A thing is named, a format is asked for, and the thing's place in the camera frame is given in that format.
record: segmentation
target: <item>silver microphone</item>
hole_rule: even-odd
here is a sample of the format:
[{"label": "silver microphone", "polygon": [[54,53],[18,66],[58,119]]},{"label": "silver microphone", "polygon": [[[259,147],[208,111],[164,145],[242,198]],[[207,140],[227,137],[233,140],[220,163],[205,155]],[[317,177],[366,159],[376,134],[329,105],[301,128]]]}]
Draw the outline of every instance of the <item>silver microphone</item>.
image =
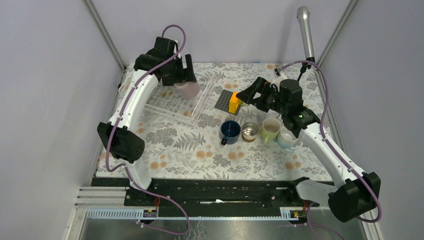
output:
[{"label": "silver microphone", "polygon": [[312,46],[311,28],[309,26],[309,10],[306,6],[297,9],[297,20],[300,24],[302,33],[303,49],[305,51],[306,60],[315,63],[314,47]]}]

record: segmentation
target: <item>pink cup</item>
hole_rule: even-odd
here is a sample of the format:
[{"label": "pink cup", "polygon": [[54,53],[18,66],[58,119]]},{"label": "pink cup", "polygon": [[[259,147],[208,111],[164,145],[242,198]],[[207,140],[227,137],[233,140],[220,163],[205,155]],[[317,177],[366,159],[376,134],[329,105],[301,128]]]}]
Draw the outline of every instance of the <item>pink cup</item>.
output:
[{"label": "pink cup", "polygon": [[200,85],[198,82],[183,82],[173,85],[176,91],[185,99],[192,99],[199,94]]}]

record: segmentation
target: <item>yellow lego block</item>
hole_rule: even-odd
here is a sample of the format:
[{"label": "yellow lego block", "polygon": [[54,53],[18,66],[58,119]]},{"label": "yellow lego block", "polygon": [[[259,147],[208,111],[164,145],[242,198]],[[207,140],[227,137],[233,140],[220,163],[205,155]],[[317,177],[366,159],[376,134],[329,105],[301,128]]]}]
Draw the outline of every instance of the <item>yellow lego block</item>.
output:
[{"label": "yellow lego block", "polygon": [[241,102],[241,100],[236,97],[236,94],[237,94],[236,91],[233,92],[231,99],[229,100],[228,112],[231,113],[231,114],[236,113],[237,108],[239,107],[240,102]]}]

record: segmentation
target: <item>table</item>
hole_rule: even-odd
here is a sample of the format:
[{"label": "table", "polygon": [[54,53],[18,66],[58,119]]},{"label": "table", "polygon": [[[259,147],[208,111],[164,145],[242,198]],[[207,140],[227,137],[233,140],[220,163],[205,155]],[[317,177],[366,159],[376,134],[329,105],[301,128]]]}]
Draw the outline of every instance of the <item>table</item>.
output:
[{"label": "table", "polygon": [[[312,151],[297,142],[289,149],[280,148],[272,141],[265,145],[258,136],[247,143],[240,137],[232,145],[220,145],[219,127],[225,120],[235,120],[241,126],[246,122],[259,125],[278,113],[242,106],[237,116],[214,108],[223,89],[240,92],[257,77],[272,82],[278,76],[274,68],[280,64],[267,63],[195,63],[194,71],[203,76],[216,76],[213,94],[207,99],[197,127],[144,110],[136,134],[145,141],[145,150],[139,161],[144,161],[152,178],[172,179],[233,179],[233,180],[295,180],[309,177],[315,181],[331,181],[331,177]],[[301,65],[284,70],[284,74],[297,79]],[[304,105],[321,117],[324,105],[315,74],[303,74]],[[330,133],[328,123],[326,130]],[[123,168],[107,172],[106,151],[98,158],[96,177],[126,178]],[[110,165],[118,164],[110,155]]]}]

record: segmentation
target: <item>white mug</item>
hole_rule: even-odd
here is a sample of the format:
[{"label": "white mug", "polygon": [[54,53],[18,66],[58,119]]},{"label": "white mug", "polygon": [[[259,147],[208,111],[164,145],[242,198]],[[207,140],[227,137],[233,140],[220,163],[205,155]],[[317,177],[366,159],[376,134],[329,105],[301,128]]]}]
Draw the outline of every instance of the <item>white mug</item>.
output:
[{"label": "white mug", "polygon": [[279,134],[277,136],[277,144],[284,148],[289,149],[295,145],[295,143],[298,141],[298,139],[295,137],[295,135],[288,130],[285,126],[282,126]]}]

